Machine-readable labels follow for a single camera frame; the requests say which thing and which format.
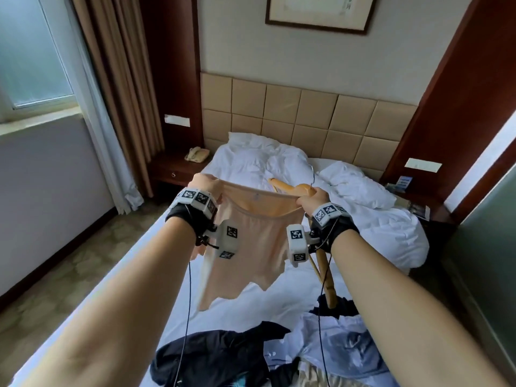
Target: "beige curtain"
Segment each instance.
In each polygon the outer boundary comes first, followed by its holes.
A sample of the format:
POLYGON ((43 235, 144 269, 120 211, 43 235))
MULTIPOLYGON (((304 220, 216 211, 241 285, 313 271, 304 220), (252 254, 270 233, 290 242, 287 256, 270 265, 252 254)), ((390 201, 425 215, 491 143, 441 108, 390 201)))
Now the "beige curtain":
POLYGON ((120 146, 153 196, 147 163, 164 149, 138 0, 72 0, 120 146))

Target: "picture frame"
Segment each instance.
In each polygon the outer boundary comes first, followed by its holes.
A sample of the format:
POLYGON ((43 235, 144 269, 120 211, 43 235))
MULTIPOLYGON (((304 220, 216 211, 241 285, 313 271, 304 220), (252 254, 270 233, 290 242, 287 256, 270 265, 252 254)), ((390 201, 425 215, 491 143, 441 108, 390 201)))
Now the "picture frame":
POLYGON ((267 0, 265 23, 365 35, 377 0, 267 0))

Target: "human hand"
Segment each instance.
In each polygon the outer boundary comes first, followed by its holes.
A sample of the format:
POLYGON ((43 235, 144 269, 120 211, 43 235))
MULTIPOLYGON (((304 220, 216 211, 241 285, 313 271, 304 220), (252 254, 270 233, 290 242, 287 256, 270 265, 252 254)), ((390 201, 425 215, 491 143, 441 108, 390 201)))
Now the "human hand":
POLYGON ((195 174, 191 182, 188 184, 188 187, 207 191, 208 193, 211 193, 213 198, 216 200, 219 199, 223 191, 223 183, 218 178, 210 174, 195 174))
POLYGON ((317 192, 313 196, 302 196, 296 201, 296 204, 302 206, 309 216, 313 215, 315 209, 326 204, 326 202, 330 202, 330 196, 326 191, 319 187, 315 187, 315 190, 317 192))

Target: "headboard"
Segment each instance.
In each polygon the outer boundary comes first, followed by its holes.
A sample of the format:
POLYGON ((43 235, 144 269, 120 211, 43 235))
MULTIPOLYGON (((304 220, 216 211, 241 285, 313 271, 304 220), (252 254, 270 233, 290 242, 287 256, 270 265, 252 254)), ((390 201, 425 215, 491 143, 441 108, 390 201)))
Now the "headboard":
POLYGON ((378 180, 416 106, 201 74, 204 144, 248 132, 341 160, 378 180))

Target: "wall baseboard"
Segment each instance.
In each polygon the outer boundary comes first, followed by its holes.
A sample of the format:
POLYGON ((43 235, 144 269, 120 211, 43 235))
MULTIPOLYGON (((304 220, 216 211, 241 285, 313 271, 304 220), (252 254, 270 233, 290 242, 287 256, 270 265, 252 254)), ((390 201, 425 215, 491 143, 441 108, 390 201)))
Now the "wall baseboard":
POLYGON ((24 292, 26 292, 37 281, 43 278, 52 268, 59 262, 64 260, 68 255, 73 253, 81 244, 89 239, 95 232, 102 228, 109 220, 118 214, 115 207, 108 210, 92 225, 87 227, 84 231, 69 241, 64 247, 58 250, 54 255, 48 258, 41 265, 36 267, 32 272, 26 275, 21 281, 10 288, 7 292, 0 296, 0 312, 18 299, 24 292))
POLYGON ((468 286, 466 286, 455 263, 450 259, 443 259, 442 266, 448 273, 457 296, 471 317, 475 330, 473 335, 476 340, 509 384, 516 385, 516 366, 509 358, 498 336, 483 314, 482 309, 474 299, 468 286))

